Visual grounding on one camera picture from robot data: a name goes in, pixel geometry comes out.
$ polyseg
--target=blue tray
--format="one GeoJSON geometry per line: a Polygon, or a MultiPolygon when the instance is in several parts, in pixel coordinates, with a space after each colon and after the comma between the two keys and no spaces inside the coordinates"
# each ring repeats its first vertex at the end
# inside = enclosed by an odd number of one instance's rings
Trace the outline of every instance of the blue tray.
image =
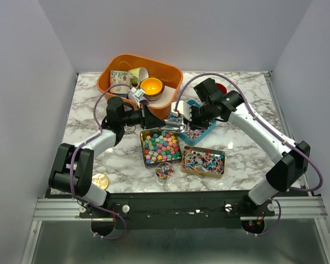
{"type": "MultiPolygon", "coordinates": [[[[199,103],[197,103],[194,100],[189,100],[187,102],[190,106],[198,106],[201,107],[199,103]]],[[[177,134],[180,139],[182,139],[187,145],[189,146],[195,146],[201,141],[207,134],[210,133],[211,130],[213,130],[216,126],[216,120],[214,120],[214,123],[208,127],[207,130],[205,130],[197,139],[190,139],[186,134],[180,133],[177,134]]]]}

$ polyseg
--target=red bowl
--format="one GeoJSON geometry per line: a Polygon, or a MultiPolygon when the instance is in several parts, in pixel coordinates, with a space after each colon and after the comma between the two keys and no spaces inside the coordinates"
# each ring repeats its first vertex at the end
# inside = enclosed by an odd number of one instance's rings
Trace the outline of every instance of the red bowl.
{"type": "Polygon", "coordinates": [[[216,86],[218,86],[218,88],[222,91],[224,95],[227,93],[227,89],[225,86],[223,86],[222,84],[218,84],[217,82],[215,84],[216,86]]]}

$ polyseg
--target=gray floor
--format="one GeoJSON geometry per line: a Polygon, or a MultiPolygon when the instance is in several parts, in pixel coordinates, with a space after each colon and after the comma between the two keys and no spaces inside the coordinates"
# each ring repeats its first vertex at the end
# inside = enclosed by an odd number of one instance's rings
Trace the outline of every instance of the gray floor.
{"type": "Polygon", "coordinates": [[[254,238],[242,230],[130,230],[125,238],[94,238],[89,222],[45,222],[33,263],[327,263],[312,219],[281,220],[254,238]]]}

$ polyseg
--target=white marble surface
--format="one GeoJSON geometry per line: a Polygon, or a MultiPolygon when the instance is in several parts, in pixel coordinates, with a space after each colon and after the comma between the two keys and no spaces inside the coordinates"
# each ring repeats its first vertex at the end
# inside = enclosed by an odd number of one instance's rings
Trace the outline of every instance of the white marble surface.
{"type": "MultiPolygon", "coordinates": [[[[182,85],[199,73],[184,73],[182,85]]],[[[280,122],[265,82],[264,75],[257,72],[222,73],[232,79],[244,92],[248,101],[260,115],[278,130],[280,122]]],[[[96,130],[93,120],[93,106],[100,92],[96,87],[99,73],[80,74],[73,97],[64,142],[73,144],[88,138],[96,130]]],[[[185,91],[183,99],[195,99],[199,102],[193,86],[207,77],[196,79],[185,91]]],[[[215,78],[224,84],[228,91],[233,87],[224,80],[215,78]]],[[[101,121],[106,114],[106,100],[98,105],[97,116],[101,121]]],[[[96,158],[94,173],[108,175],[111,193],[154,192],[154,191],[208,191],[208,190],[243,190],[256,185],[273,166],[263,150],[240,129],[229,123],[217,122],[216,128],[209,133],[198,147],[207,147],[226,152],[225,173],[221,179],[204,178],[198,175],[184,174],[180,164],[175,164],[174,182],[159,185],[155,178],[155,169],[146,169],[142,159],[140,134],[141,128],[125,135],[114,148],[96,158]]],[[[184,142],[180,140],[181,149],[184,142]]]]}

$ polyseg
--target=orange bin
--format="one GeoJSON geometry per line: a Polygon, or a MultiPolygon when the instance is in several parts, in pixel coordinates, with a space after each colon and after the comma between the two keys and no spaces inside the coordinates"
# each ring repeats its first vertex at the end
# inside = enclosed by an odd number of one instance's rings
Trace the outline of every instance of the orange bin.
{"type": "MultiPolygon", "coordinates": [[[[175,66],[132,54],[121,54],[113,58],[113,60],[109,63],[109,65],[100,75],[97,81],[98,89],[101,92],[105,92],[106,89],[110,87],[111,70],[129,71],[140,67],[144,67],[147,69],[149,77],[159,78],[164,82],[166,86],[176,89],[170,103],[168,103],[167,105],[162,107],[149,106],[150,111],[154,115],[156,115],[158,118],[166,119],[170,115],[171,103],[176,100],[183,79],[182,71],[175,66]]],[[[116,95],[113,95],[109,92],[105,94],[106,99],[109,99],[113,96],[116,95]]],[[[124,102],[132,104],[135,109],[137,108],[137,104],[134,101],[128,100],[126,98],[122,99],[124,102]]]]}

